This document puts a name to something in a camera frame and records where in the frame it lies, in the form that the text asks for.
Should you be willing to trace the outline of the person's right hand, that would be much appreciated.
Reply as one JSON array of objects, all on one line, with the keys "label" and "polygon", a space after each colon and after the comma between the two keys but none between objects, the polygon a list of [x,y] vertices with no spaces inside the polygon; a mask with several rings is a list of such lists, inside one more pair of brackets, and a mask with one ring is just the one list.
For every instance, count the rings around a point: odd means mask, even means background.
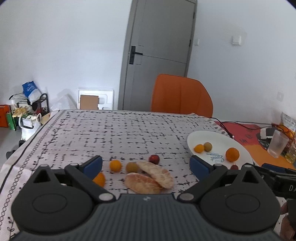
[{"label": "person's right hand", "polygon": [[[281,206],[280,214],[284,215],[289,213],[289,208],[287,206],[287,202]],[[281,222],[280,227],[280,238],[283,240],[295,240],[295,229],[291,226],[290,221],[288,219],[289,215],[286,215]]]}]

